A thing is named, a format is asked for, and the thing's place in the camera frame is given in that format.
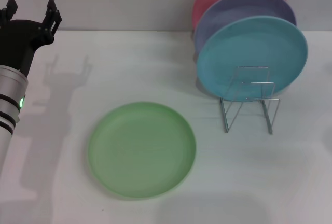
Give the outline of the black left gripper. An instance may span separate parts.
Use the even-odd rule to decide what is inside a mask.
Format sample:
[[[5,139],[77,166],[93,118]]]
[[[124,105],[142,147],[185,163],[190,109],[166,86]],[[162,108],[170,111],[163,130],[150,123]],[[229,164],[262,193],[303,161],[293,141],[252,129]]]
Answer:
[[[8,0],[6,7],[1,9],[1,65],[28,76],[36,50],[54,42],[62,17],[54,0],[48,1],[42,23],[11,20],[17,9],[16,0]]]

